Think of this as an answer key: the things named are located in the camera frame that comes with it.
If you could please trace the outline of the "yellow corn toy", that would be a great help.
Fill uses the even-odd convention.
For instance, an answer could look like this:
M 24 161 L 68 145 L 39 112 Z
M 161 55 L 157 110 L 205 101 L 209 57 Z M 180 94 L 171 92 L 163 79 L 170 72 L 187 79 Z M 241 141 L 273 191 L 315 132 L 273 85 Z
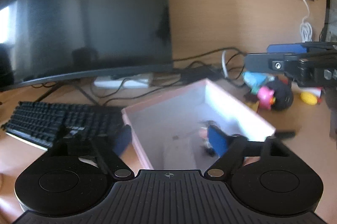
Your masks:
M 302 92 L 300 94 L 300 99 L 308 105 L 314 106 L 317 105 L 319 102 L 319 99 L 317 96 L 315 96 L 314 94 L 310 93 L 310 92 Z

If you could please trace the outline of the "pink pig toy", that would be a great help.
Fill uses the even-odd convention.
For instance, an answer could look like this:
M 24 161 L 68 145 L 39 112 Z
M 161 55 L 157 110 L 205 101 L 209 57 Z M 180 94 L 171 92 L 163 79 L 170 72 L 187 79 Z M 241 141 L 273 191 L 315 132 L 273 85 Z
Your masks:
M 274 96 L 274 93 L 274 90 L 269 89 L 267 86 L 262 86 L 257 92 L 259 106 L 261 108 L 271 110 L 272 105 L 276 102 L 276 97 Z

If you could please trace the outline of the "black plush toy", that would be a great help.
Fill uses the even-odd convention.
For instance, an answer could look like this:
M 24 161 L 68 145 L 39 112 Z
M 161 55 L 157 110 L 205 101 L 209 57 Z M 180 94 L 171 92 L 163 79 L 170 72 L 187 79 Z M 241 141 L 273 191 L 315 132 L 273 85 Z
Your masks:
M 266 87 L 274 91 L 275 103 L 271 106 L 272 110 L 287 110 L 294 101 L 294 95 L 288 84 L 280 80 L 274 80 L 266 83 Z

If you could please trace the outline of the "pink cardboard box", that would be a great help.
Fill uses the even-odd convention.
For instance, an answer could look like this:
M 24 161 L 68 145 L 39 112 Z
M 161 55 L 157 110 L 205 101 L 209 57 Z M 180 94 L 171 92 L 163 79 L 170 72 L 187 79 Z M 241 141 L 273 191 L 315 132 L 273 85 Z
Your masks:
M 217 160 L 207 154 L 203 140 L 212 124 L 250 141 L 263 142 L 275 132 L 231 90 L 210 80 L 145 98 L 125 107 L 122 114 L 143 169 L 205 171 Z

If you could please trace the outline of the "red white foam rocket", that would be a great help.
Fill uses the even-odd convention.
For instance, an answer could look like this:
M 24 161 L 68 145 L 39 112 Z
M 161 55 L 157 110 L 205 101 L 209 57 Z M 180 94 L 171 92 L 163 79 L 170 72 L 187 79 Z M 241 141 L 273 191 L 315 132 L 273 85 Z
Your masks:
M 322 102 L 322 89 L 321 88 L 309 88 L 308 92 L 317 97 L 318 103 Z

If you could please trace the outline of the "black keyboard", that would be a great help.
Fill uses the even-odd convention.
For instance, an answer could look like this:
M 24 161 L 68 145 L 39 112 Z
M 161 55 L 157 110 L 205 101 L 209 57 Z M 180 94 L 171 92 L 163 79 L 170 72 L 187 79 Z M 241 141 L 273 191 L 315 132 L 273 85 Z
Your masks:
M 47 150 L 64 138 L 104 136 L 122 126 L 120 107 L 20 101 L 1 128 L 18 140 Z

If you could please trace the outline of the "white power strip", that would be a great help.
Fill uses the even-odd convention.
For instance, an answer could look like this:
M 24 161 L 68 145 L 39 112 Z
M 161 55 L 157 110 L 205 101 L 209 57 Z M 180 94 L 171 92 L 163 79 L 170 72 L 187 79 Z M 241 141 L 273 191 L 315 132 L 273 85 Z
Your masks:
M 97 77 L 94 80 L 94 86 L 101 89 L 117 89 L 121 85 L 127 89 L 148 88 L 153 80 L 153 74 L 138 74 L 129 77 L 112 76 Z

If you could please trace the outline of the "black curved monitor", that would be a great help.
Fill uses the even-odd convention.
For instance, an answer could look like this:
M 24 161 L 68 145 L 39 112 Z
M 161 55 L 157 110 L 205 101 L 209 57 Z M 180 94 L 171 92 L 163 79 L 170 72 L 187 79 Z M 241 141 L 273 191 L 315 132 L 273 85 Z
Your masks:
M 1 90 L 172 69 L 169 0 L 1 0 Z

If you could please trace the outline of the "blocky figure keychain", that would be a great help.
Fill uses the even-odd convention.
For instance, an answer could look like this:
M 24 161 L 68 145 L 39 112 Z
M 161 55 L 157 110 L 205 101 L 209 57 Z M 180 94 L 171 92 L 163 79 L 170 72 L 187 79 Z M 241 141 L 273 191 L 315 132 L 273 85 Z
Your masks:
M 227 150 L 226 136 L 215 121 L 201 121 L 199 136 L 202 139 L 202 147 L 209 156 L 224 155 Z

